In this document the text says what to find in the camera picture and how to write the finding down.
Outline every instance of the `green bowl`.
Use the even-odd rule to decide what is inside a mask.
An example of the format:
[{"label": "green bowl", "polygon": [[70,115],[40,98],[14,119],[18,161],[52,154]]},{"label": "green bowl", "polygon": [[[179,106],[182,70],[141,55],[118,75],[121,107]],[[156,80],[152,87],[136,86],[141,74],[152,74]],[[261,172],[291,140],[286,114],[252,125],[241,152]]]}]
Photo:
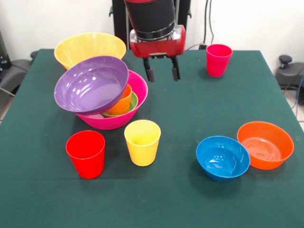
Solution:
[{"label": "green bowl", "polygon": [[[136,95],[136,93],[134,93],[132,91],[132,96],[131,96],[131,101],[130,101],[130,107],[129,107],[129,112],[132,111],[134,108],[137,107],[138,104],[138,97]],[[120,116],[120,115],[109,115],[108,113],[102,113],[102,115],[104,117],[116,117],[116,116]]]}]

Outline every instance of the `table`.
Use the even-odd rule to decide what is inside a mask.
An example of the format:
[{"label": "table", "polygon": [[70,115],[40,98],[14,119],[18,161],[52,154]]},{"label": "table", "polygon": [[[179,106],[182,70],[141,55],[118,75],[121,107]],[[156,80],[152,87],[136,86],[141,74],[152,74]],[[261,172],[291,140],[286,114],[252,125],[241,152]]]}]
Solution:
[{"label": "table", "polygon": [[[124,61],[146,78],[142,60]],[[64,68],[43,49],[0,125],[0,224],[5,228],[302,228],[304,134],[259,51],[235,51],[225,75],[206,74],[205,52],[179,57],[181,81],[169,59],[151,61],[156,77],[134,116],[162,130],[155,162],[135,166],[124,128],[99,131],[105,167],[95,180],[78,177],[67,139],[92,129],[60,109],[53,97]],[[236,139],[253,120],[283,127],[295,151],[272,171],[252,167],[229,182],[209,179],[196,161],[211,135]]]}]

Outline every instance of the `plastic bowl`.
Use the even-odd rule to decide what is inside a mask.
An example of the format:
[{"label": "plastic bowl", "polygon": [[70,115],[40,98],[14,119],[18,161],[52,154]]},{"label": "plastic bowl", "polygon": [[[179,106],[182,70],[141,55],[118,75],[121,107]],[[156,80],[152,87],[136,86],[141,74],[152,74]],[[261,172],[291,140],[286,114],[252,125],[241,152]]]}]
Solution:
[{"label": "plastic bowl", "polygon": [[[136,93],[132,92],[132,97],[131,97],[131,101],[130,101],[130,106],[129,106],[128,112],[130,112],[130,111],[132,111],[134,108],[136,108],[137,104],[138,104],[138,97],[137,97]],[[103,115],[104,117],[107,117],[107,118],[108,118],[108,117],[119,116],[119,115],[110,115],[110,114],[108,114],[107,112],[102,113],[102,115]]]},{"label": "plastic bowl", "polygon": [[135,73],[134,71],[129,70],[128,84],[132,87],[132,91],[135,92],[138,97],[138,105],[132,111],[111,118],[104,118],[102,115],[77,115],[91,127],[100,130],[112,130],[124,126],[132,119],[148,95],[147,83],[139,74]]},{"label": "plastic bowl", "polygon": [[54,55],[65,69],[69,69],[83,60],[96,56],[113,56],[122,59],[126,52],[124,42],[116,36],[106,33],[83,33],[61,41]]},{"label": "plastic bowl", "polygon": [[55,101],[73,113],[102,113],[122,97],[128,77],[128,67],[122,60],[111,56],[90,58],[61,76],[54,91]]},{"label": "plastic bowl", "polygon": [[215,181],[228,181],[247,171],[250,157],[238,141],[212,136],[199,143],[196,157],[206,174]]},{"label": "plastic bowl", "polygon": [[272,123],[246,123],[240,127],[237,136],[250,154],[250,165],[257,169],[275,169],[294,151],[294,142],[289,134]]}]

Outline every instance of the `pink bowl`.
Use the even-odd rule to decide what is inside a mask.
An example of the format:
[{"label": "pink bowl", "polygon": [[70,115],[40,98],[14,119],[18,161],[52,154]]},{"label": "pink bowl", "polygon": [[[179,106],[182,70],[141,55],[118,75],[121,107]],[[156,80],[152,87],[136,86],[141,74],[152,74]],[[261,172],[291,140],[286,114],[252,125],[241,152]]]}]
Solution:
[{"label": "pink bowl", "polygon": [[128,84],[131,86],[132,91],[134,91],[138,96],[138,105],[132,111],[120,116],[110,117],[110,118],[104,118],[100,114],[97,115],[76,114],[76,115],[78,115],[83,121],[85,121],[91,127],[100,130],[112,130],[124,126],[132,119],[132,117],[135,115],[135,113],[140,108],[140,106],[142,106],[148,95],[147,83],[139,74],[135,73],[134,71],[129,70]]}]

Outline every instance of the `orange bowl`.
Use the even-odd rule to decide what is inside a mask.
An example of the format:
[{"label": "orange bowl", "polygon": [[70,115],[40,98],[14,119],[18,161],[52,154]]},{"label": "orange bowl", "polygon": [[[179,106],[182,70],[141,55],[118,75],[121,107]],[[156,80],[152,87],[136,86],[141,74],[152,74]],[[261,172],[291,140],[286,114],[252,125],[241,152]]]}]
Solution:
[{"label": "orange bowl", "polygon": [[132,97],[132,88],[127,84],[126,89],[124,90],[122,98],[115,104],[112,108],[106,111],[109,115],[122,115],[129,111],[130,102]]},{"label": "orange bowl", "polygon": [[122,59],[126,52],[124,42],[106,33],[83,33],[61,41],[54,55],[67,70],[77,63],[96,56],[113,56]]},{"label": "orange bowl", "polygon": [[237,136],[237,140],[250,155],[250,165],[257,169],[275,169],[294,151],[294,142],[290,135],[272,123],[246,123],[240,127]]}]

